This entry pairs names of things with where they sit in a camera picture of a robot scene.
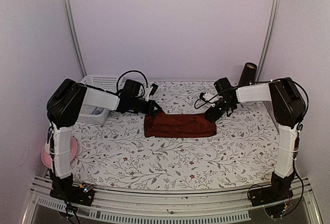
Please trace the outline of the dark red towel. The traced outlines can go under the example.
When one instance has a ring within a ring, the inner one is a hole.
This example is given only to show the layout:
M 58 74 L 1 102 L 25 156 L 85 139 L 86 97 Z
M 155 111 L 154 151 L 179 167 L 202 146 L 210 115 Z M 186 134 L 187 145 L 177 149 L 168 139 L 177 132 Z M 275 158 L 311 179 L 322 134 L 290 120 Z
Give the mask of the dark red towel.
M 204 138 L 217 134 L 216 124 L 204 114 L 166 114 L 163 111 L 144 118 L 144 136 L 156 138 Z

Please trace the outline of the blue orange patterned towel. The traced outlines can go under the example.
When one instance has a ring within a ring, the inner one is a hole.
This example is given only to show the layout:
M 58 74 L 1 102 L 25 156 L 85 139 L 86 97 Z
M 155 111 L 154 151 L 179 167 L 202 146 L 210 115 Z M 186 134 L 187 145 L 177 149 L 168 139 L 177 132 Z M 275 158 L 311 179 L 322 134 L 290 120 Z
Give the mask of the blue orange patterned towel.
M 104 111 L 103 108 L 100 108 L 100 107 L 94 107 L 92 106 L 91 109 L 90 109 L 90 115 L 100 115 L 102 114 Z

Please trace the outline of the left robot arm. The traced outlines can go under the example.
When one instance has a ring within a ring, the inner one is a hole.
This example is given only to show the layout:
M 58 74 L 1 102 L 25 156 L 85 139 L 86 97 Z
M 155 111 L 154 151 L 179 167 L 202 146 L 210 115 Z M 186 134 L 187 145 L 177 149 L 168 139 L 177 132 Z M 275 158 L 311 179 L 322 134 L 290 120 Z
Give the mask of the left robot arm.
M 70 169 L 70 142 L 73 126 L 84 105 L 118 113 L 155 115 L 161 107 L 150 99 L 158 85 L 152 84 L 139 96 L 141 84 L 126 80 L 123 89 L 111 92 L 71 79 L 65 79 L 49 99 L 46 110 L 49 128 L 45 149 L 51 157 L 51 180 L 57 193 L 65 200 L 73 200 L 77 190 L 73 186 Z

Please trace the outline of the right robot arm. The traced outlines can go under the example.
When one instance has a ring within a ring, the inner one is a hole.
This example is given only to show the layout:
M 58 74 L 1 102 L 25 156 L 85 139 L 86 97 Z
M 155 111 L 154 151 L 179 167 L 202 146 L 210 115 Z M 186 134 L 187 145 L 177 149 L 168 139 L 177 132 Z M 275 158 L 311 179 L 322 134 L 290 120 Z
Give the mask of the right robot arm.
M 221 78 L 214 87 L 217 94 L 201 93 L 199 96 L 204 104 L 211 105 L 205 112 L 206 119 L 211 122 L 218 121 L 223 115 L 230 116 L 241 103 L 272 104 L 279 129 L 279 152 L 266 194 L 270 201 L 278 201 L 286 194 L 296 175 L 299 134 L 309 105 L 308 96 L 301 95 L 305 90 L 289 77 L 238 86 L 232 86 L 227 78 Z

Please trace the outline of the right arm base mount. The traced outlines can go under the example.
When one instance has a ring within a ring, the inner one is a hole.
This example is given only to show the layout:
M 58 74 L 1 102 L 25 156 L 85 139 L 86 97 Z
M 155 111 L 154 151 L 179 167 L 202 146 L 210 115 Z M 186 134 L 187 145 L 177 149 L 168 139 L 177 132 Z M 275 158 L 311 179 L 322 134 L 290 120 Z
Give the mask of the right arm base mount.
M 270 186 L 257 186 L 255 189 L 249 189 L 247 197 L 251 201 L 252 206 L 260 206 L 289 199 L 293 196 L 291 182 L 292 179 L 290 178 L 274 177 L 271 179 Z

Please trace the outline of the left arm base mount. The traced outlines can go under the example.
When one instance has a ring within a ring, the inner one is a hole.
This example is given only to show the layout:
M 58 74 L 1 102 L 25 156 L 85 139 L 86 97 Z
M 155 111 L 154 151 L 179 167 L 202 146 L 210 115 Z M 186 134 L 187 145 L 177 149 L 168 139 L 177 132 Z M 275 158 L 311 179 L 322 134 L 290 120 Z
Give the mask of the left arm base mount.
M 86 190 L 84 187 L 70 185 L 68 187 L 60 187 L 54 182 L 49 194 L 51 197 L 63 200 L 67 203 L 75 203 L 84 206 L 91 206 L 94 200 L 95 191 L 90 189 Z

